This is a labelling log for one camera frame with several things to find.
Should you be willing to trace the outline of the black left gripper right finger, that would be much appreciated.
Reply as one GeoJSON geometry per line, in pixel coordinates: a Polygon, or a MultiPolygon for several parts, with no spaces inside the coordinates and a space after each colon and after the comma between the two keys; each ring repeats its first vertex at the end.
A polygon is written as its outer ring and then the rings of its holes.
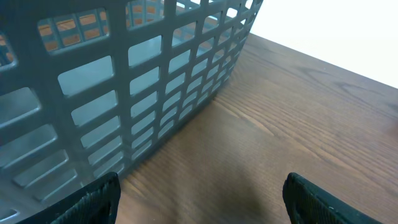
{"type": "Polygon", "coordinates": [[[295,172],[288,174],[282,198],[293,224],[379,223],[295,172]]]}

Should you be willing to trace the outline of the grey plastic shopping basket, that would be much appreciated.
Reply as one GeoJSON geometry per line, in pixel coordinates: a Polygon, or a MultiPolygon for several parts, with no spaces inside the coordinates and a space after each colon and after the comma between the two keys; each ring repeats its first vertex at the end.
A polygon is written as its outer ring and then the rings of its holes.
{"type": "Polygon", "coordinates": [[[1,222],[122,179],[228,81],[261,1],[2,1],[1,222]]]}

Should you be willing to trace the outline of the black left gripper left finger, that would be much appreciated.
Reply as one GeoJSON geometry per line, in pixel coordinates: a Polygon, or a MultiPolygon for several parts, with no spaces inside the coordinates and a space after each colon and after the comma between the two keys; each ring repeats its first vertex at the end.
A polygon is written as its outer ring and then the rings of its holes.
{"type": "Polygon", "coordinates": [[[118,174],[109,172],[18,224],[114,224],[120,198],[118,174]]]}

